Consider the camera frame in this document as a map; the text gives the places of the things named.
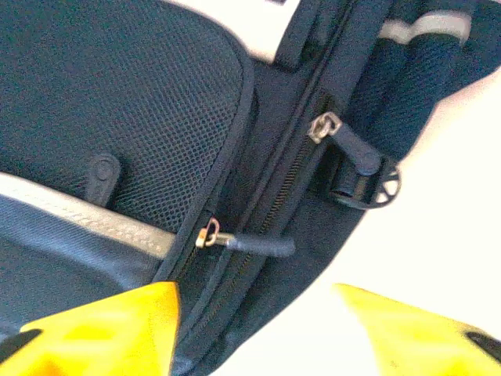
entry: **backpack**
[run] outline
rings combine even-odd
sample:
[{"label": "backpack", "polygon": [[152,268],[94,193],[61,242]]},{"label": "backpack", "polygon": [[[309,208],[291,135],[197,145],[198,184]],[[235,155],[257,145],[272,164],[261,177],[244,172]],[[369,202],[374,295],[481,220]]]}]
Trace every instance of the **backpack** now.
[{"label": "backpack", "polygon": [[501,60],[492,1],[272,0],[294,7],[271,52],[177,3],[3,5],[0,340],[175,280],[172,374],[210,374],[396,197],[434,105]]}]

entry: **gray reflective trim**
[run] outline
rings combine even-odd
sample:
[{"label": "gray reflective trim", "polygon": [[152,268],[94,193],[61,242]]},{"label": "gray reflective trim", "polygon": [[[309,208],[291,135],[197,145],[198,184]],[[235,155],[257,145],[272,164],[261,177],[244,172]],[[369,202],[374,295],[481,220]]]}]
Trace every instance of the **gray reflective trim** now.
[{"label": "gray reflective trim", "polygon": [[159,259],[168,253],[175,238],[173,233],[3,172],[0,172],[0,195]]},{"label": "gray reflective trim", "polygon": [[407,45],[413,38],[422,34],[448,34],[463,44],[470,36],[471,16],[452,10],[435,10],[421,16],[412,25],[401,20],[386,20],[379,38],[391,39]]}]

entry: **zipper pull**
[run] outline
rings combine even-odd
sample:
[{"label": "zipper pull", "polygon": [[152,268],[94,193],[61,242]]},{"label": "zipper pull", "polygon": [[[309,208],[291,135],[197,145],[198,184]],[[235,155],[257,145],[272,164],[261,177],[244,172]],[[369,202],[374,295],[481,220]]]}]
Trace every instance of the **zipper pull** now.
[{"label": "zipper pull", "polygon": [[195,246],[199,249],[221,245],[229,251],[240,251],[252,255],[287,257],[296,251],[294,239],[291,237],[263,237],[244,233],[231,234],[220,232],[220,225],[212,217],[207,227],[200,230]]},{"label": "zipper pull", "polygon": [[380,169],[383,155],[362,140],[334,112],[326,112],[312,121],[308,136],[317,144],[329,136],[362,176],[374,175]]}]

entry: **black mesh fabric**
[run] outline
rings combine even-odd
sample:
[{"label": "black mesh fabric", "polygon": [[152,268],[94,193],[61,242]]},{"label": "black mesh fabric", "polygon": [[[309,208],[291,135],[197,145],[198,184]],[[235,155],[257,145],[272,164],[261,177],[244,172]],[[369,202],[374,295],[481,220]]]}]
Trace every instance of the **black mesh fabric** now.
[{"label": "black mesh fabric", "polygon": [[112,209],[176,232],[240,100],[225,35],[154,1],[20,0],[0,17],[0,171],[82,198],[111,153]]}]

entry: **yellow plastic piece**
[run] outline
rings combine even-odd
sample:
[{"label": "yellow plastic piece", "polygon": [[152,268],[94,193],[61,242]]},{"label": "yellow plastic piece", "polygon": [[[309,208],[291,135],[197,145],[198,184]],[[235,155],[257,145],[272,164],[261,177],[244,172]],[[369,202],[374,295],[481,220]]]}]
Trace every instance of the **yellow plastic piece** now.
[{"label": "yellow plastic piece", "polygon": [[0,376],[168,375],[178,320],[174,282],[57,313],[22,327],[42,333],[0,365]]},{"label": "yellow plastic piece", "polygon": [[336,285],[365,326],[383,376],[495,376],[501,364],[470,341],[472,327],[343,284]]}]

